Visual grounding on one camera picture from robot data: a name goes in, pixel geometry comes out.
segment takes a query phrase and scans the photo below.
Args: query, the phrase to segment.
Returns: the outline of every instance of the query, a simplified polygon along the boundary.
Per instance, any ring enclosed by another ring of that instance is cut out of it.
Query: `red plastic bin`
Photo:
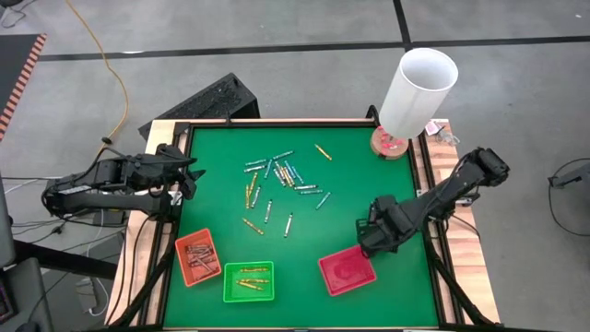
[[[318,261],[328,293],[337,296],[377,280],[371,260],[362,255],[360,245]]]
[[[209,229],[186,235],[174,243],[186,287],[221,273],[218,252]]]

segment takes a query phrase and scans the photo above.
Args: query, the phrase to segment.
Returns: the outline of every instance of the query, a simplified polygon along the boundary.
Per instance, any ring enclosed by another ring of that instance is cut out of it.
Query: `green plastic bin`
[[[264,272],[241,272],[243,268],[266,267]],[[240,279],[268,279],[269,283],[255,283],[263,290],[253,290],[237,282]],[[257,302],[275,300],[275,265],[273,262],[227,263],[224,269],[223,302]]]

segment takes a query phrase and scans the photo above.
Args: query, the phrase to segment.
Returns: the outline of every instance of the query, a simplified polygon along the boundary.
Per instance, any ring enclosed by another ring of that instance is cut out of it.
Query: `wooden base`
[[[371,149],[376,155],[385,160],[396,160],[406,153],[408,143],[406,139],[398,139],[387,135],[379,127],[372,132]]]

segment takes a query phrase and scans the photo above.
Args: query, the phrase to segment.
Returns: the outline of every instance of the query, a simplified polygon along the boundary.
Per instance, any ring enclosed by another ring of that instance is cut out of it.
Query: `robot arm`
[[[135,209],[166,220],[171,216],[172,197],[165,191],[154,194],[151,190],[178,184],[183,197],[191,199],[196,192],[195,181],[205,173],[182,173],[180,169],[193,164],[196,159],[186,158],[173,146],[161,144],[155,155],[137,154],[134,157],[106,149],[119,157],[95,161],[85,172],[47,183],[41,200],[49,212],[63,217],[85,209]],[[147,190],[147,194],[134,195],[143,190]]]
[[[367,219],[357,220],[357,239],[362,252],[371,257],[380,251],[397,252],[430,218],[447,219],[455,201],[477,186],[496,186],[508,177],[510,168],[490,148],[477,148],[465,155],[451,176],[426,194],[398,203],[394,196],[379,196]]]

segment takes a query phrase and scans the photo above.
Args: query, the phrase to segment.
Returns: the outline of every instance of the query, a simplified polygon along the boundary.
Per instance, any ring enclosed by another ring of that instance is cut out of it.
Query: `white tube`
[[[427,48],[402,56],[379,113],[385,132],[418,136],[457,81],[459,70],[446,54]]]

